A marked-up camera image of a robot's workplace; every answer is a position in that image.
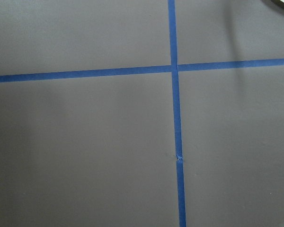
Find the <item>gray square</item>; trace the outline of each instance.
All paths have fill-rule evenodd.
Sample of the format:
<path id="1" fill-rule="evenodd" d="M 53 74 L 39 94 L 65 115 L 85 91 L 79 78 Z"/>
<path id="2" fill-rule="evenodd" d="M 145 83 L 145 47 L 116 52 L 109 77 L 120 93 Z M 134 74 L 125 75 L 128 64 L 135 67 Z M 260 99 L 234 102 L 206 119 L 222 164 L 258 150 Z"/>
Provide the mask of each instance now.
<path id="1" fill-rule="evenodd" d="M 284 66 L 180 73 L 188 227 L 284 227 Z"/>
<path id="2" fill-rule="evenodd" d="M 166 0 L 0 0 L 0 75 L 170 65 Z"/>
<path id="3" fill-rule="evenodd" d="M 271 0 L 176 0 L 179 64 L 284 58 L 284 10 Z"/>
<path id="4" fill-rule="evenodd" d="M 0 83 L 0 227 L 175 227 L 170 73 Z"/>

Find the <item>blue painter's tape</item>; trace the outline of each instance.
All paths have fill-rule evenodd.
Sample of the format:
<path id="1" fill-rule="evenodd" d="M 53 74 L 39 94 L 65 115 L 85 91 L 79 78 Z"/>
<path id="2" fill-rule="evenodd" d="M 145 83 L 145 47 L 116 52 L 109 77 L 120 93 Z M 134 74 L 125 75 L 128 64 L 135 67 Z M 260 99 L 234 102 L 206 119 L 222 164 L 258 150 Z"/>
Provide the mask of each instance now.
<path id="1" fill-rule="evenodd" d="M 183 160 L 177 160 L 177 183 L 178 183 L 178 201 L 179 204 L 179 221 L 180 227 L 186 226 L 186 212 L 185 212 L 185 194 L 184 194 L 184 174 L 183 174 Z"/>
<path id="2" fill-rule="evenodd" d="M 0 83 L 13 82 L 13 81 L 27 81 L 27 80 L 103 77 L 103 76 L 117 76 L 117 75 L 145 74 L 145 73 L 159 73 L 159 72 L 171 72 L 171 66 L 165 65 L 165 66 L 149 66 L 149 67 L 121 68 L 121 69 L 107 69 L 107 70 L 84 70 L 84 71 L 70 71 L 70 72 L 49 72 L 49 73 L 8 75 L 8 76 L 0 76 Z"/>
<path id="3" fill-rule="evenodd" d="M 177 52 L 177 28 L 176 28 L 176 11 L 175 0 L 169 0 L 169 40 L 170 40 L 170 57 L 173 70 L 177 70 L 178 52 Z"/>
<path id="4" fill-rule="evenodd" d="M 168 0 L 168 5 L 171 79 L 174 108 L 175 145 L 177 156 L 179 222 L 180 227 L 186 227 L 175 0 Z"/>
<path id="5" fill-rule="evenodd" d="M 251 61 L 225 61 L 225 62 L 184 64 L 184 65 L 178 65 L 178 70 L 179 71 L 197 71 L 197 70 L 265 67 L 265 66 L 278 66 L 278 65 L 284 65 L 284 58 L 283 59 L 251 60 Z"/>

